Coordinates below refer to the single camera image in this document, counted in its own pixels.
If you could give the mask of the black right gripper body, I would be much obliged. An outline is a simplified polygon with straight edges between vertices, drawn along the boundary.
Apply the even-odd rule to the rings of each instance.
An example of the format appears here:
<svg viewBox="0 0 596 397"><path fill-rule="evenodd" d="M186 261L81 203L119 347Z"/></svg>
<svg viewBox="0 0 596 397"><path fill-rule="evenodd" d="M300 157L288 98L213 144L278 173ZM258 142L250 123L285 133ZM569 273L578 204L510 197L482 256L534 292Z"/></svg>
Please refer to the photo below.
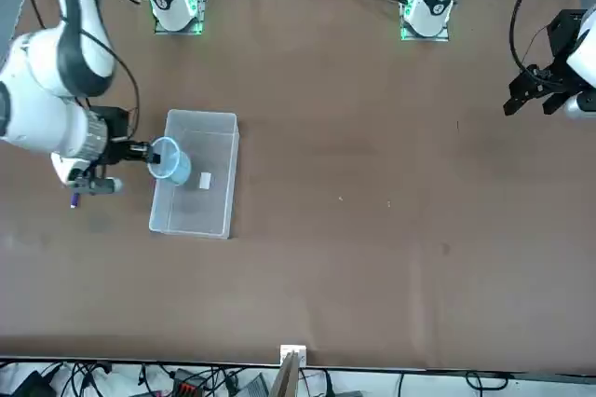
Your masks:
<svg viewBox="0 0 596 397"><path fill-rule="evenodd" d="M130 139L109 139L105 146L105 164L115 165L121 161L139 160L137 143Z"/></svg>

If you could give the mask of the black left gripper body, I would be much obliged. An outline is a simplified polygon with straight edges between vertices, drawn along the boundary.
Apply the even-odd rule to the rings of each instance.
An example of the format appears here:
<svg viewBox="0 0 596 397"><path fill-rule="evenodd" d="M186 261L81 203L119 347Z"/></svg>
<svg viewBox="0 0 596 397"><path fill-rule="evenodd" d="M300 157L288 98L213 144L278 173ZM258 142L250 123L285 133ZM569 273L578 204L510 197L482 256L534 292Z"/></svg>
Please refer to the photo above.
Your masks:
<svg viewBox="0 0 596 397"><path fill-rule="evenodd" d="M532 64L530 72L536 83L549 89L571 89L577 84L577 75L566 62L554 61L544 68Z"/></svg>

